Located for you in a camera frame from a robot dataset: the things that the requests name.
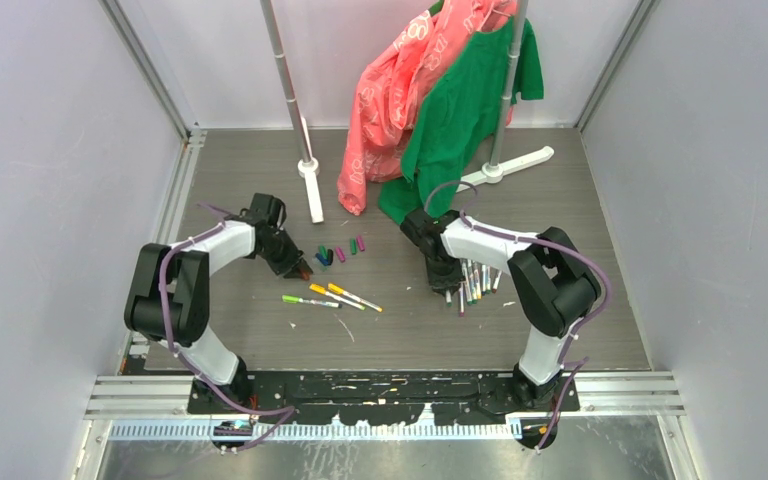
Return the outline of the blue capped marker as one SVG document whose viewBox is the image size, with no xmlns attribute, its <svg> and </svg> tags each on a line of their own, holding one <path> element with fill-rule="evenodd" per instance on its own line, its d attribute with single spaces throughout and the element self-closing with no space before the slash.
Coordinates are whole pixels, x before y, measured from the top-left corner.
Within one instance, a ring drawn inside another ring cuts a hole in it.
<svg viewBox="0 0 768 480">
<path fill-rule="evenodd" d="M 461 284 L 458 290 L 459 300 L 458 300 L 458 315 L 460 317 L 465 316 L 465 308 L 468 304 L 467 302 L 467 296 L 466 296 L 466 287 L 464 284 Z"/>
</svg>

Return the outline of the magenta capped marker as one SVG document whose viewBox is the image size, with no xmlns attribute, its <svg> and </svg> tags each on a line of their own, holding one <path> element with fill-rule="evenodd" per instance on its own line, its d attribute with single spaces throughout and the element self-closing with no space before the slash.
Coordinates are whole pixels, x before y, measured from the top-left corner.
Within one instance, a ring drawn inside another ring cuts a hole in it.
<svg viewBox="0 0 768 480">
<path fill-rule="evenodd" d="M 492 293 L 496 293 L 498 291 L 501 277 L 502 277 L 502 272 L 501 271 L 496 271 L 494 276 L 493 276 L 493 280 L 492 280 L 492 284 L 491 284 L 491 292 Z"/>
</svg>

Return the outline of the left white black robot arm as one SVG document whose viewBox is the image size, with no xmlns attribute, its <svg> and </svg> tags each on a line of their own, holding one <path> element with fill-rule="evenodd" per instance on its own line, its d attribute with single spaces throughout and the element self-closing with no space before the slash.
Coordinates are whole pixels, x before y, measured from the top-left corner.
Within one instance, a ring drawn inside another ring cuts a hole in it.
<svg viewBox="0 0 768 480">
<path fill-rule="evenodd" d="M 125 326 L 165 346 L 193 368 L 215 403 L 229 413 L 252 397 L 245 362 L 209 326 L 211 278 L 238 259 L 264 259 L 286 279 L 312 274 L 284 228 L 286 205 L 257 193 L 237 214 L 220 211 L 218 223 L 173 244 L 149 243 L 138 254 L 125 303 Z"/>
</svg>

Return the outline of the yellow capped marker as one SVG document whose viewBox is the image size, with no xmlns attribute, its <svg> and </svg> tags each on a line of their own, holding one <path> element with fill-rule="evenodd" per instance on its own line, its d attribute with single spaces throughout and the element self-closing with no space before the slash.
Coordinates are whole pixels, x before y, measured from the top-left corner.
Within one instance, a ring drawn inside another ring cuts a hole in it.
<svg viewBox="0 0 768 480">
<path fill-rule="evenodd" d="M 372 308 L 373 310 L 376 310 L 379 313 L 383 312 L 383 308 L 381 306 L 379 306 L 379 305 L 377 305 L 375 303 L 372 303 L 371 301 L 368 301 L 368 300 L 366 300 L 366 299 L 364 299 L 364 298 L 362 298 L 362 297 L 360 297 L 360 296 L 358 296 L 358 295 L 356 295 L 354 293 L 351 293 L 348 290 L 345 290 L 344 288 L 342 288 L 342 287 L 340 287 L 340 286 L 338 286 L 336 284 L 329 283 L 328 284 L 328 289 L 331 292 L 333 292 L 333 293 L 336 293 L 336 294 L 342 295 L 342 296 L 344 296 L 346 298 L 349 298 L 352 301 L 355 301 L 355 302 L 357 302 L 359 304 L 364 305 L 365 307 Z"/>
</svg>

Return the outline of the orange capped marker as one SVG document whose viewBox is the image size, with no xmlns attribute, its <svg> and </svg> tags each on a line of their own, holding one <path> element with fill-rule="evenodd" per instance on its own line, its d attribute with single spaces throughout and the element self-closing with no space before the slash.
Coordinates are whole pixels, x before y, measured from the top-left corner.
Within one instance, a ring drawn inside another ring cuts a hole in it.
<svg viewBox="0 0 768 480">
<path fill-rule="evenodd" d="M 330 290 L 328 290 L 326 287 L 323 287 L 319 284 L 312 283 L 309 285 L 309 289 L 313 292 L 316 292 L 318 294 L 324 295 L 329 297 L 330 299 L 336 300 L 337 302 L 343 303 L 345 305 L 351 306 L 353 308 L 356 308 L 358 310 L 365 310 L 366 307 L 358 302 L 355 302 L 353 300 L 350 300 L 348 298 L 345 298 L 339 294 L 336 294 Z"/>
</svg>

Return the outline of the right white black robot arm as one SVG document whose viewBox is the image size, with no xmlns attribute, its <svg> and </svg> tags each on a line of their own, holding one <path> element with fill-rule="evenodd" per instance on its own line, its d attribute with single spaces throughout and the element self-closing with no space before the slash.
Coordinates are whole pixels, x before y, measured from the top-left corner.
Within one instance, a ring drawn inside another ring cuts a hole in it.
<svg viewBox="0 0 768 480">
<path fill-rule="evenodd" d="M 428 283 L 438 294 L 460 289 L 466 261 L 511 278 L 530 324 L 525 350 L 513 369 L 515 396 L 527 410 L 542 409 L 554 396 L 575 325 L 602 294 L 595 265 L 556 227 L 540 234 L 517 232 L 455 210 L 433 218 L 418 208 L 403 219 L 400 230 L 423 254 Z"/>
</svg>

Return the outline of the clear capped green marker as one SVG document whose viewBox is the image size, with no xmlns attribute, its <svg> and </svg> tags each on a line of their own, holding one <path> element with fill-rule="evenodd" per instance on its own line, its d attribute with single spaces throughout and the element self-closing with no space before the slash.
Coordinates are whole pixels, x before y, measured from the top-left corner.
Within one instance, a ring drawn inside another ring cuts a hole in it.
<svg viewBox="0 0 768 480">
<path fill-rule="evenodd" d="M 464 276 L 465 281 L 465 296 L 467 300 L 467 304 L 472 305 L 473 304 L 473 293 L 472 293 L 472 283 L 470 278 L 470 271 L 468 269 L 468 265 L 465 261 L 461 261 L 461 267 L 462 267 L 462 273 Z"/>
</svg>

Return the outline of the light green capped marker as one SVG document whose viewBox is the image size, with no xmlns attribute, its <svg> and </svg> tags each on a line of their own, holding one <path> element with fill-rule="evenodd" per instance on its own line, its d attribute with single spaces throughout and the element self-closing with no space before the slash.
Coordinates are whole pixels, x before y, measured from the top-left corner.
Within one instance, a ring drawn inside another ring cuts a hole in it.
<svg viewBox="0 0 768 480">
<path fill-rule="evenodd" d="M 333 308 L 333 309 L 339 309 L 342 307 L 342 305 L 339 302 L 317 300 L 317 299 L 306 299 L 306 298 L 292 296 L 292 295 L 283 295 L 282 301 L 287 304 L 311 305 L 311 306 L 319 306 L 319 307 Z"/>
</svg>

